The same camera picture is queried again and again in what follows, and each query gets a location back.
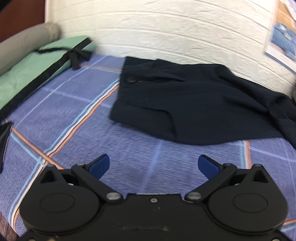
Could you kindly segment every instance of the gray bolster pillow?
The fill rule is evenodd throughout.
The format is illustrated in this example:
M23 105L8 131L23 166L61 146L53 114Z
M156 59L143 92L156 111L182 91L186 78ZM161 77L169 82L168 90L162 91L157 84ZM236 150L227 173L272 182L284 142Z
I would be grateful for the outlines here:
M44 23L27 28L0 43L0 75L10 70L32 51L59 38L55 23Z

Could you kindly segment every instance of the black phone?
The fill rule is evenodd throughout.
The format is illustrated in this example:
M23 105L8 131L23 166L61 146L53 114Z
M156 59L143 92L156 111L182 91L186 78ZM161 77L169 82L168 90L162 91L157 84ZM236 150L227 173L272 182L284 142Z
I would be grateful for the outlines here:
M3 171L4 155L11 127L12 122L3 123L0 125L0 173Z

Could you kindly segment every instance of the blue gripper fingertip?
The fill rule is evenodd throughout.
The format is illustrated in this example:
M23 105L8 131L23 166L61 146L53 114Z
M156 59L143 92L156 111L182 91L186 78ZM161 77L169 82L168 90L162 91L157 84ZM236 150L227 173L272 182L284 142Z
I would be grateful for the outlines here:
M198 169L206 176L211 179L220 172L221 165L206 155L201 155L198 158Z
M110 159L107 154L101 156L89 168L89 173L95 178L100 179L110 167Z

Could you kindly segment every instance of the poster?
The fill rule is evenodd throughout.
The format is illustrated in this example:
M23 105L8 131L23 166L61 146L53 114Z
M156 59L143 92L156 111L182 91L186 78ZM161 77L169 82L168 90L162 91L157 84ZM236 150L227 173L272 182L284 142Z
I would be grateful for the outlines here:
M296 74L296 1L276 1L264 53Z

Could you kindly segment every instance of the orange stripe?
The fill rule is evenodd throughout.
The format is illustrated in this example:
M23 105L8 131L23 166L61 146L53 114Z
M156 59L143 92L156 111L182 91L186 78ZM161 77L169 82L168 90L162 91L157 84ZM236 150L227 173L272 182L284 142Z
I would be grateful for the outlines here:
M114 91L116 91L118 89L118 85L111 90L104 98L102 98L92 109L91 111L88 113L87 116L85 116L81 122L79 122L79 124L77 126L75 126L75 128L70 132L70 134L67 136L67 138L59 145L59 147L52 152L51 154L49 154L49 157L52 157L54 154L58 153L63 146L68 142L68 140L70 140L70 138L74 135L74 133L77 131L77 129L88 119L92 116L92 114L94 113L94 111L96 110L96 108L106 99L108 98Z
M293 223L296 223L296 219L292 219L292 220L288 220L288 221L284 222L284 226L289 225L289 224L293 224Z
M252 167L251 148L250 148L250 142L248 140L244 140L244 148L245 148L245 158L246 158L246 169L251 169Z
M18 208L17 211L15 212L15 216L14 216L14 220L13 220L13 225L12 225L12 228L13 228L14 231L15 231L16 220L17 220L17 217L18 217L19 214L20 214L20 209Z
M112 70L116 70L116 71L121 71L121 69L114 69L114 68L110 68L110 67L106 67L106 66L101 66L101 65L88 65L88 64L81 64L81 66L85 66L85 67L101 67L103 69L112 69Z
M48 163L54 164L58 169L64 169L61 165L55 162L53 159L49 158L45 155L39 148L34 146L31 142L29 142L20 132L18 132L14 127L12 127L13 133L20 138L24 143L26 143L29 147L31 147L38 155L40 155L43 159L45 159Z

